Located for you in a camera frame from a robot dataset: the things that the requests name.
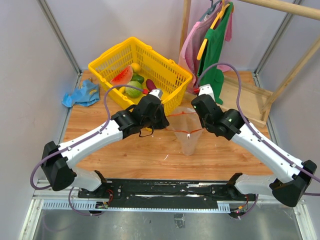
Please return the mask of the green cabbage toy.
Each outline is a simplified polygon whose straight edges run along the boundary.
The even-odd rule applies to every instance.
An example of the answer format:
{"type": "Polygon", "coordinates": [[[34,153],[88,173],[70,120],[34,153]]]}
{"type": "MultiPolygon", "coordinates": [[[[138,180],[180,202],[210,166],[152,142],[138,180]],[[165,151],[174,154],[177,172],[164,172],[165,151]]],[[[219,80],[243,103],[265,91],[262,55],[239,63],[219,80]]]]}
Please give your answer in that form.
{"type": "Polygon", "coordinates": [[[138,81],[130,81],[128,86],[125,87],[125,93],[130,97],[130,98],[139,98],[140,95],[142,94],[142,85],[138,81]]]}

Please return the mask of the clear zip top bag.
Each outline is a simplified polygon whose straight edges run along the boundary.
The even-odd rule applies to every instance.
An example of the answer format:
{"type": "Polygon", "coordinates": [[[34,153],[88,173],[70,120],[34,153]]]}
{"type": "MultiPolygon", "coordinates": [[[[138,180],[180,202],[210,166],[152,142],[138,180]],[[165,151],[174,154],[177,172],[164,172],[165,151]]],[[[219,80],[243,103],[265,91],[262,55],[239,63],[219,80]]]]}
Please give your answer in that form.
{"type": "Polygon", "coordinates": [[[166,129],[175,134],[180,142],[182,153],[185,156],[191,156],[204,130],[196,111],[193,108],[178,106],[166,118],[169,122],[166,129]]]}

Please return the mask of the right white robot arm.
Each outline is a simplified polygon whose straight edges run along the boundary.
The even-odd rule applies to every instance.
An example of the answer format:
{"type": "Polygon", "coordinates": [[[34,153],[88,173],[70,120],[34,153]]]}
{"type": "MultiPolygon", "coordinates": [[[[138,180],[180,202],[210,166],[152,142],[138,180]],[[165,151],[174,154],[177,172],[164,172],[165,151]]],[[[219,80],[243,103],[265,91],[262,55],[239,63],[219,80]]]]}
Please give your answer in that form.
{"type": "Polygon", "coordinates": [[[261,134],[239,111],[222,111],[208,94],[197,96],[191,105],[208,132],[243,147],[272,171],[272,175],[263,176],[234,174],[226,188],[230,199],[256,194],[273,196],[288,207],[298,204],[317,169],[312,160],[302,161],[288,154],[261,134]]]}

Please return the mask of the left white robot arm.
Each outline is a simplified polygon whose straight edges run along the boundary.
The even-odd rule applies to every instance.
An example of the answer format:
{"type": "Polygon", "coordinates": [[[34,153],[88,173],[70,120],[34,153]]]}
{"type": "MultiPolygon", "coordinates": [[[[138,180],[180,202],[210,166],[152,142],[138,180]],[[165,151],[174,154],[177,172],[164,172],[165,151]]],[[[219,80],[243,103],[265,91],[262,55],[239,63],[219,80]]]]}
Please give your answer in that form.
{"type": "Polygon", "coordinates": [[[77,163],[109,144],[140,134],[144,128],[162,130],[168,125],[161,100],[148,94],[137,105],[118,111],[103,125],[74,140],[59,145],[47,143],[42,155],[46,161],[41,168],[54,191],[77,187],[101,198],[107,193],[106,179],[97,170],[77,168],[77,163]]]}

